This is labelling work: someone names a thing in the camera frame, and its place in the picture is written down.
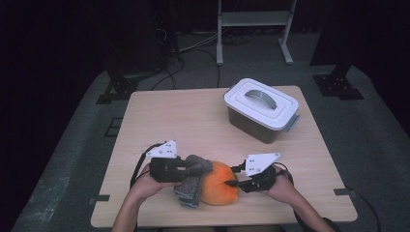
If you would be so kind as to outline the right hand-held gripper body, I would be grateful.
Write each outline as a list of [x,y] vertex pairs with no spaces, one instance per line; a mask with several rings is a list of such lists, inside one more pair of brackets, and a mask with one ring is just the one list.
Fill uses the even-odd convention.
[[244,192],[267,190],[276,181],[274,162],[280,153],[247,155],[243,170],[248,180],[240,182],[240,189]]

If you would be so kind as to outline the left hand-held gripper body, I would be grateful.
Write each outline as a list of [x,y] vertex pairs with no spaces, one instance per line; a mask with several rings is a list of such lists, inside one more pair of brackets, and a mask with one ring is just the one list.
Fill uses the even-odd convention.
[[175,140],[156,144],[146,153],[150,175],[159,183],[181,183],[188,177],[187,164],[178,156]]

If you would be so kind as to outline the orange plush toy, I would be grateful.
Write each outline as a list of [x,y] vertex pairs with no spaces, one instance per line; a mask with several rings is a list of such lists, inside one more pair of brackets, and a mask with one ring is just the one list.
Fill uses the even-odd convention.
[[202,180],[201,200],[213,206],[234,203],[239,198],[239,189],[231,187],[226,181],[237,181],[231,168],[223,162],[213,161],[213,170]]

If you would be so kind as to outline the gray cloth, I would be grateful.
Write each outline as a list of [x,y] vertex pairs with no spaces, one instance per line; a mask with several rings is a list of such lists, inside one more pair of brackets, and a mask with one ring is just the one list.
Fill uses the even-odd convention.
[[213,165],[208,159],[197,155],[189,155],[186,162],[189,165],[188,171],[193,173],[193,176],[186,178],[173,192],[181,206],[196,209],[200,203],[203,178],[213,170]]

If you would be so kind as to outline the brown transparent storage box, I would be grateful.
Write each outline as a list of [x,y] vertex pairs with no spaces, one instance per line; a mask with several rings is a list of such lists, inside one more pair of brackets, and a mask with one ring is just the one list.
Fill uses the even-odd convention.
[[231,108],[228,109],[228,118],[230,124],[238,128],[239,130],[247,133],[248,135],[265,144],[272,144],[282,132],[290,131],[298,122],[300,116],[293,115],[290,121],[286,124],[285,128],[282,130],[268,129],[265,126],[253,122],[251,119],[234,111]]

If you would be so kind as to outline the white box lid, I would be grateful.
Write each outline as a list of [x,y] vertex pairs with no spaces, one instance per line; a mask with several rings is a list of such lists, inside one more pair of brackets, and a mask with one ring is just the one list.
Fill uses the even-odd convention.
[[300,118],[295,98],[251,78],[241,79],[223,99],[229,109],[271,131],[289,131]]

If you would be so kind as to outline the person's right hand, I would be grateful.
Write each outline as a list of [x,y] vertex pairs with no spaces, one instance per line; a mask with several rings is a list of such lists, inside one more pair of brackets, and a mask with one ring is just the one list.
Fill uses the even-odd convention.
[[276,166],[276,181],[268,190],[264,190],[263,193],[278,202],[289,203],[291,201],[291,193],[294,190],[289,179],[283,174],[283,170]]

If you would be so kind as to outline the person's left hand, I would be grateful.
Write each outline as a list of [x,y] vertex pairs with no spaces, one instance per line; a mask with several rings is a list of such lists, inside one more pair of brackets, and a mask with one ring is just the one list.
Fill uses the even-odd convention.
[[130,190],[132,200],[144,201],[165,188],[179,186],[179,183],[159,183],[150,174],[150,167],[146,165]]

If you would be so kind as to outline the black tape strip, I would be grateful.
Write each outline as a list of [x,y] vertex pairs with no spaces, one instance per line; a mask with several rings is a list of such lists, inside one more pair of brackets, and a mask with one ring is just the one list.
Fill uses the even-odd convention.
[[109,198],[110,198],[109,194],[100,194],[95,197],[89,198],[88,204],[96,205],[97,202],[107,202],[109,201]]
[[336,196],[341,196],[341,195],[348,195],[350,197],[358,196],[357,192],[351,188],[335,188],[334,193]]

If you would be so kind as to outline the black metal stand base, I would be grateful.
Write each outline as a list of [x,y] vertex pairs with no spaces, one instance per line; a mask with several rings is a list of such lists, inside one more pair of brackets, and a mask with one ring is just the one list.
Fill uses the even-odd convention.
[[350,64],[337,64],[331,73],[315,74],[315,81],[323,97],[338,97],[342,101],[362,100],[364,97],[347,79]]
[[110,104],[113,101],[126,101],[136,91],[139,84],[137,78],[123,76],[111,78],[105,91],[99,95],[97,104]]

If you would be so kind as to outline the dark equipment rack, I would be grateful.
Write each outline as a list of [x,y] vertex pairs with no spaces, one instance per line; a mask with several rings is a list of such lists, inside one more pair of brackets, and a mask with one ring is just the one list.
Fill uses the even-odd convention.
[[175,0],[111,0],[116,17],[116,47],[127,72],[166,67],[175,36]]

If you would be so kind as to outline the white metal stand frame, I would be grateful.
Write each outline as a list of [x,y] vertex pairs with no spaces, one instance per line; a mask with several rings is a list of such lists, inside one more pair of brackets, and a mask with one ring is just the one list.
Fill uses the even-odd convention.
[[228,27],[253,27],[253,26],[283,26],[284,33],[278,39],[278,44],[287,65],[294,63],[287,46],[287,40],[298,0],[291,0],[287,11],[269,12],[224,12],[222,10],[222,0],[218,0],[217,19],[217,45],[216,63],[223,64],[222,29]]

